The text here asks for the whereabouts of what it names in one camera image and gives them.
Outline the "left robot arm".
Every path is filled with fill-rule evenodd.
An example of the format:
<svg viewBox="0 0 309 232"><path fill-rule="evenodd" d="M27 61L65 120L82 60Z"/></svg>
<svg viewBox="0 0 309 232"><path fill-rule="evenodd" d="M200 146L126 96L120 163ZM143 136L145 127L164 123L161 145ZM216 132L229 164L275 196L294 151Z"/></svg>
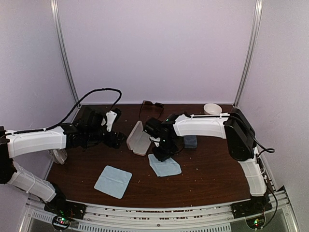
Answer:
<svg viewBox="0 0 309 232"><path fill-rule="evenodd" d="M38 178L14 161L14 158L33 152L56 151L81 147L87 149L100 143L118 149L126 136L112 131L121 116L116 108L106 114L87 107L75 123L60 123L53 129L6 131L0 128L0 182L9 184L37 196L60 215L70 207L65 195L56 184Z"/></svg>

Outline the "pink glasses case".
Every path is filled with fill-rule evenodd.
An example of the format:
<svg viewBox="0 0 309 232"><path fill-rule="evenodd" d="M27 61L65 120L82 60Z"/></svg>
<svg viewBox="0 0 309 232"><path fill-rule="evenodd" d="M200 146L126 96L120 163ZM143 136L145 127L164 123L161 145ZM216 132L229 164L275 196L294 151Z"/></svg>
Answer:
<svg viewBox="0 0 309 232"><path fill-rule="evenodd" d="M145 156L150 145L150 135L143 129L143 124L139 120L133 127L130 135L126 140L127 147L135 155Z"/></svg>

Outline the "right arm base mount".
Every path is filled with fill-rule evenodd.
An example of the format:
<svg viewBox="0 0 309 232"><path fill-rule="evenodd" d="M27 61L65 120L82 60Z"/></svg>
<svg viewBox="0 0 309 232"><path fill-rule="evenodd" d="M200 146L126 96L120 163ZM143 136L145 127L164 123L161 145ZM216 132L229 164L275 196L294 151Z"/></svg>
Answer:
<svg viewBox="0 0 309 232"><path fill-rule="evenodd" d="M247 226L253 230L262 229L266 225L265 212L271 209L271 203L254 203L253 201L244 201L231 205L233 217L235 219L245 218Z"/></svg>

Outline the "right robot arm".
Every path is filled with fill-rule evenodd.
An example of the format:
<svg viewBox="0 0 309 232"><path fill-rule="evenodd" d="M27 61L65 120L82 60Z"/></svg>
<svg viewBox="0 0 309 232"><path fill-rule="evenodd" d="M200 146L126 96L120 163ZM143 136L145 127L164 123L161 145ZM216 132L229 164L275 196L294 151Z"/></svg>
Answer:
<svg viewBox="0 0 309 232"><path fill-rule="evenodd" d="M269 202L264 169L258 160L259 143L244 114L239 109L216 115L171 114L165 120L150 118L144 127L155 146L152 149L159 161L175 155L179 149L178 137L207 136L225 139L232 159L242 167L250 190L248 210L258 213Z"/></svg>

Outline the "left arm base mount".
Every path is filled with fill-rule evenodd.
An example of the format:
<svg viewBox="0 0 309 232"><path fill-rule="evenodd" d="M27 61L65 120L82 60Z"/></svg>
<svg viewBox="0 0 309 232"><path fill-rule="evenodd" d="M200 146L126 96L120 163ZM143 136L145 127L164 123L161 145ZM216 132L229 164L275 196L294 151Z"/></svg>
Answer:
<svg viewBox="0 0 309 232"><path fill-rule="evenodd" d="M68 202L66 206L59 208L46 204L44 210L53 213L51 224L56 231L77 228L79 220L84 219L86 205Z"/></svg>

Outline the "grey-blue glasses case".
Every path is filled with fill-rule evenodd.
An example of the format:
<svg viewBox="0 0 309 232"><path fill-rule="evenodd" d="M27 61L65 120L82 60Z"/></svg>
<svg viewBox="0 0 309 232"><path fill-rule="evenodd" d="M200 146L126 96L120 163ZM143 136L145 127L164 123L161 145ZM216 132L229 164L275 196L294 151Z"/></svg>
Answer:
<svg viewBox="0 0 309 232"><path fill-rule="evenodd" d="M197 136L187 135L183 138L185 149L196 149L197 148Z"/></svg>

